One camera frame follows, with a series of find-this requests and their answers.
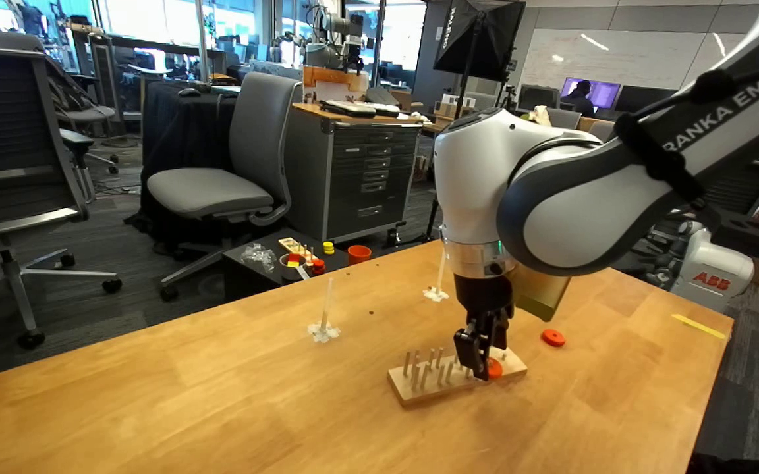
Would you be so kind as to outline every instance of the floor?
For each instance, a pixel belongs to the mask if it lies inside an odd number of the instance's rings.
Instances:
[[[173,304],[159,299],[156,279],[177,270],[177,260],[159,255],[148,234],[123,224],[140,209],[140,151],[130,146],[115,152],[122,174],[93,168],[99,195],[90,209],[90,222],[30,234],[15,245],[24,255],[36,255],[65,243],[80,270],[115,270],[123,289],[103,295],[96,281],[31,281],[36,320],[47,334],[36,350],[20,350],[14,343],[20,322],[7,292],[0,289],[0,371],[221,304],[221,278],[214,271],[183,285]],[[416,185],[400,230],[404,243],[420,243],[430,202],[432,193]],[[736,334],[716,378],[698,450],[723,459],[759,459],[759,288],[740,295],[728,314],[736,320]]]

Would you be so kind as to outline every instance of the wooden peg board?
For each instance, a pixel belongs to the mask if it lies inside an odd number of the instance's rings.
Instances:
[[[408,358],[412,357],[407,357],[404,366],[387,371],[387,379],[393,382],[404,405],[483,386],[483,379],[478,379],[467,366],[462,366],[457,357],[432,353],[430,358],[430,353],[424,353],[424,358],[420,360]],[[491,349],[491,358],[501,363],[501,379],[528,371],[528,363],[515,350]]]

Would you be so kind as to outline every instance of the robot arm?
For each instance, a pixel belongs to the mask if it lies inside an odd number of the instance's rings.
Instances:
[[[442,234],[470,310],[457,353],[488,379],[488,349],[507,345],[515,260],[544,275],[598,271],[677,201],[710,210],[702,183],[759,156],[759,22],[714,75],[617,122],[608,142],[501,112],[457,123],[434,151]]]

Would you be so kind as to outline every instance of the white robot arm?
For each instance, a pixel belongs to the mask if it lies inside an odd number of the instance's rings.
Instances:
[[[759,156],[759,22],[714,72],[617,122],[617,138],[545,130],[507,112],[437,138],[434,188],[467,326],[458,360],[484,375],[507,345],[515,260],[544,275],[615,264],[675,202],[711,222],[702,183]]]

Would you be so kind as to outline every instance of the wooden table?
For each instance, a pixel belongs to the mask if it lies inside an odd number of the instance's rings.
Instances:
[[[525,378],[404,408],[387,368],[464,320],[422,295],[437,260],[400,250],[5,371],[0,472],[685,472],[729,320],[579,278],[550,322],[565,349],[517,314]],[[330,278],[342,338],[313,345]]]

